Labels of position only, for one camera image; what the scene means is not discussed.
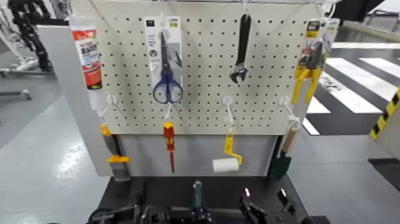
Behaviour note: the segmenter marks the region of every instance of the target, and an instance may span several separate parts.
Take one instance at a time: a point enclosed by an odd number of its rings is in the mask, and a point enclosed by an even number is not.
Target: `tube of adhesive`
[[[90,107],[101,111],[107,106],[101,82],[100,55],[97,50],[96,27],[93,20],[71,15],[69,18],[72,37],[85,77]]]

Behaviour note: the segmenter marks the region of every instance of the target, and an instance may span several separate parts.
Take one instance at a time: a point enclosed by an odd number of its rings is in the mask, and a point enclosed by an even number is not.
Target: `pegboard hook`
[[[230,95],[225,96],[222,99],[222,103],[227,107],[229,121],[231,122],[232,125],[235,125],[235,123],[233,122],[232,112],[230,111],[230,105],[233,103],[233,98]]]
[[[289,113],[287,115],[287,118],[289,119],[290,123],[287,129],[289,130],[290,128],[293,128],[294,125],[296,125],[294,129],[299,130],[301,125],[300,118],[296,117],[293,111],[290,109],[289,102],[290,102],[289,97],[285,95],[279,99],[278,104],[280,107],[285,107],[287,109],[287,112]]]
[[[169,102],[169,103],[168,103],[168,111],[167,111],[167,113],[165,114],[164,121],[167,120],[168,118],[170,118],[171,110],[172,110],[172,103]]]
[[[108,94],[106,97],[107,100],[107,106],[105,107],[104,110],[97,110],[97,115],[98,117],[100,117],[101,122],[105,122],[104,120],[104,114],[108,111],[108,109],[110,109],[110,107],[113,105],[121,114],[122,111],[121,109],[118,107],[118,98],[116,96],[114,96],[113,94]]]
[[[245,10],[245,14],[250,15],[249,8],[247,7],[247,3],[249,0],[243,0],[243,9]]]
[[[161,17],[161,27],[165,26],[165,20],[164,20],[164,5],[162,5],[162,9],[160,10],[160,17]]]

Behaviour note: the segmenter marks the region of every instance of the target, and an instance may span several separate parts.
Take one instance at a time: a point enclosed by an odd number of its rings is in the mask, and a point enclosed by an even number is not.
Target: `yellow pliers handle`
[[[304,69],[303,72],[300,74],[300,76],[296,79],[296,84],[293,89],[293,96],[291,102],[292,104],[296,104],[297,99],[299,98],[300,95],[301,85],[303,84],[304,79],[308,76],[310,71],[311,71],[310,69]]]
[[[305,95],[304,102],[309,104],[311,97],[314,95],[315,89],[317,89],[318,80],[321,76],[321,69],[314,69],[311,71],[311,86]]]

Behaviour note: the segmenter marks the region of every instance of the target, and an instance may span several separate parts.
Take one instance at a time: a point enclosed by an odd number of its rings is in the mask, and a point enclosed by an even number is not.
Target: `scissors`
[[[153,89],[153,97],[160,104],[174,104],[183,97],[183,88],[174,79],[174,74],[168,62],[167,44],[165,43],[164,33],[161,32],[161,81]]]

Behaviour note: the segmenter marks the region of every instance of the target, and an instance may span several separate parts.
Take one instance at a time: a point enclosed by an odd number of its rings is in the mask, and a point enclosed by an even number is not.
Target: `scissors blade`
[[[162,69],[164,71],[170,71],[170,63],[168,62],[168,51],[167,44],[165,42],[164,32],[161,31],[161,61]]]

